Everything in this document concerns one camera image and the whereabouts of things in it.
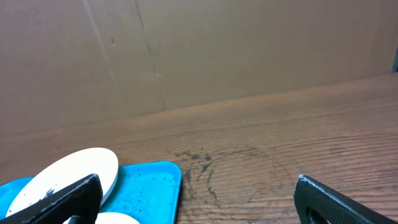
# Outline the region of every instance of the blue container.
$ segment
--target blue container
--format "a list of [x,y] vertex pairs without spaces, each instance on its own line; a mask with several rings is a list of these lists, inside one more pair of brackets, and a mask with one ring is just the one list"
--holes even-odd
[[[31,177],[0,186],[0,218]],[[119,167],[116,185],[100,212],[120,212],[140,224],[175,221],[182,173],[173,162],[160,161]]]

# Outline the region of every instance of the teal object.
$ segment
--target teal object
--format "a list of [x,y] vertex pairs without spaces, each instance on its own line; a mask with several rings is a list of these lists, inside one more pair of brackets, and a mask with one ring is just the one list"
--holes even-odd
[[[0,219],[5,217],[14,198],[31,179],[18,179],[0,186]],[[181,169],[173,162],[121,166],[116,185],[100,212],[120,212],[140,224],[172,224],[181,181]]]
[[33,177],[16,179],[0,186],[0,220],[3,219],[14,198]]

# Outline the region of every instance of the wood grain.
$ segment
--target wood grain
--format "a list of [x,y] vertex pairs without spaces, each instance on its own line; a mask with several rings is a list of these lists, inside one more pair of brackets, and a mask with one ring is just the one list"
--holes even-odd
[[179,223],[298,223],[307,174],[398,221],[398,77],[0,138],[0,182],[87,147],[183,170]]

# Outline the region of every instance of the wooden table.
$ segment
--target wooden table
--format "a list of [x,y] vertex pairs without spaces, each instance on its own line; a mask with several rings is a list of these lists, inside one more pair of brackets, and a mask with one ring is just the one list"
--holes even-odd
[[398,221],[398,77],[390,75],[3,137],[0,180],[95,146],[121,165],[177,163],[179,223],[298,223],[299,174]]

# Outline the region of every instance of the beige wall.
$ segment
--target beige wall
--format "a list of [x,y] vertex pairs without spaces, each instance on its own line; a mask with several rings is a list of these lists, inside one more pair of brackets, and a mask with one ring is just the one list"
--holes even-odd
[[0,136],[389,73],[397,11],[396,0],[3,0]]

